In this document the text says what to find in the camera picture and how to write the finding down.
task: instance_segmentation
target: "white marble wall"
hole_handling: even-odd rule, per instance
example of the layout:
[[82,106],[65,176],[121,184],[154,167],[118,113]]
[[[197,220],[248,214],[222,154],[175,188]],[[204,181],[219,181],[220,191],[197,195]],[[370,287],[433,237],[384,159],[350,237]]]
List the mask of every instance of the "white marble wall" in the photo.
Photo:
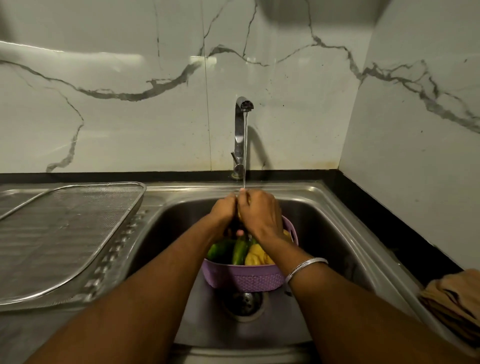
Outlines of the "white marble wall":
[[0,0],[0,173],[338,166],[378,0]]
[[371,39],[340,163],[463,268],[480,268],[478,34],[478,1],[392,0]]

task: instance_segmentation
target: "person's right hand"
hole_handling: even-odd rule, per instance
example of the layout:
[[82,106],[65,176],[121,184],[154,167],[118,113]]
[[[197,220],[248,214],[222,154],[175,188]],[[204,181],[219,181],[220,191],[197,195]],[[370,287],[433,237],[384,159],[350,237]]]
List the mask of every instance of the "person's right hand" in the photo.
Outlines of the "person's right hand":
[[238,209],[243,224],[260,243],[273,236],[283,238],[282,210],[273,195],[241,189]]

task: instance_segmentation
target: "person's right arm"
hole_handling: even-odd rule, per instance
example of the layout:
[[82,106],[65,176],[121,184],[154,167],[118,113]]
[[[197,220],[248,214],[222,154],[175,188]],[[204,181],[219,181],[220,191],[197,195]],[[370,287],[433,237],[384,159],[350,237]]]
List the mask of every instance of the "person's right arm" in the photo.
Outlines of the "person's right arm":
[[[271,194],[242,190],[238,202],[245,227],[285,276],[311,258],[282,238],[281,210]],[[289,285],[325,364],[478,363],[326,264],[310,264]]]

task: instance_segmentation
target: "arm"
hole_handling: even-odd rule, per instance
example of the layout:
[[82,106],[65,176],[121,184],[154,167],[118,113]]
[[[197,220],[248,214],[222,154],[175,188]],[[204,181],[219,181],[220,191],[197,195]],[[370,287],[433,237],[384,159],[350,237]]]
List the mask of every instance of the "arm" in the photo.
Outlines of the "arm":
[[[250,204],[245,190],[239,195],[245,227],[286,276],[311,256],[282,238],[275,198],[262,191],[249,193]],[[326,264],[310,264],[289,284],[323,363],[477,363]]]
[[212,212],[42,346],[27,364],[164,362],[210,246],[235,214],[231,194]]

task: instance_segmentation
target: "person's left hand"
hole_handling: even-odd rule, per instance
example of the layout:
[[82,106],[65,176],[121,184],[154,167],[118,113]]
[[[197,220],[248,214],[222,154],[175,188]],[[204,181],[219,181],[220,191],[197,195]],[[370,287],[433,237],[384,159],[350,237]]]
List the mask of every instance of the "person's left hand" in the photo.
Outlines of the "person's left hand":
[[222,228],[223,232],[223,230],[225,230],[229,223],[233,220],[236,210],[237,197],[232,192],[227,197],[221,198],[215,202],[210,215],[220,223],[220,227]]

